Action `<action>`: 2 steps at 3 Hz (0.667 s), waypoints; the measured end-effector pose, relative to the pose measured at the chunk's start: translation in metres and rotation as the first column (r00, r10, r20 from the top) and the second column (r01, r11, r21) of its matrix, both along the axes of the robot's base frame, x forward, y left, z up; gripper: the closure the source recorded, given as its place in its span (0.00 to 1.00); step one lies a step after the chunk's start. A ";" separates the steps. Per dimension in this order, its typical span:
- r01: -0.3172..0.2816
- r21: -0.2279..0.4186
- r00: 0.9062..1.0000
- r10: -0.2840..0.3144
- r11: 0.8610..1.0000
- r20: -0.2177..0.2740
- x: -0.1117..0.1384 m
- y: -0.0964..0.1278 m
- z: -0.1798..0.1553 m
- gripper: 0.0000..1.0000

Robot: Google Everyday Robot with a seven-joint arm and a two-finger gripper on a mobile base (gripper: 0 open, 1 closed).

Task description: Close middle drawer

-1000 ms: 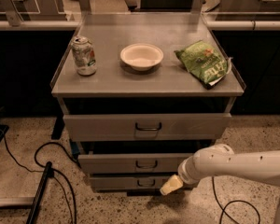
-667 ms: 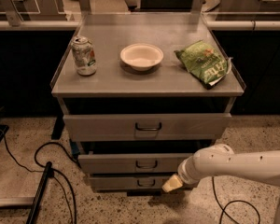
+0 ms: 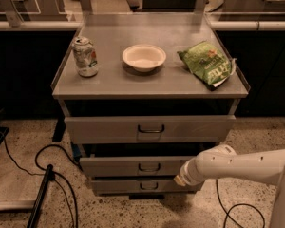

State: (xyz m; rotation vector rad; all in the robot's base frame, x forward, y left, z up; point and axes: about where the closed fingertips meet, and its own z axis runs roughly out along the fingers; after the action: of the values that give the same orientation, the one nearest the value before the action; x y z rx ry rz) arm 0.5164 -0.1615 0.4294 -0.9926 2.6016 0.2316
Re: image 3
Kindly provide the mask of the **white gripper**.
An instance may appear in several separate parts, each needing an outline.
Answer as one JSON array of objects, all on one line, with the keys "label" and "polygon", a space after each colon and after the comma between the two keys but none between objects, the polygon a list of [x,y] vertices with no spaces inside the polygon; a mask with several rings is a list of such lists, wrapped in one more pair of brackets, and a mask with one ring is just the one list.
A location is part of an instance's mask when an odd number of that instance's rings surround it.
[{"label": "white gripper", "polygon": [[196,186],[204,182],[205,178],[199,172],[196,161],[191,159],[181,167],[180,173],[174,178],[174,181],[180,186]]}]

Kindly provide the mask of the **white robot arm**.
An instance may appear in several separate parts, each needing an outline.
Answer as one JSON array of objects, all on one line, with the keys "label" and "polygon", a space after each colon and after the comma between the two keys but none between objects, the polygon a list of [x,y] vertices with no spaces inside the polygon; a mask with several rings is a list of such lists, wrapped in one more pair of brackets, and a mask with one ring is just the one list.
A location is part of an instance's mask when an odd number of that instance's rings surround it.
[{"label": "white robot arm", "polygon": [[236,178],[277,187],[270,228],[285,228],[285,149],[238,155],[226,144],[198,153],[174,178],[180,186],[208,179]]}]

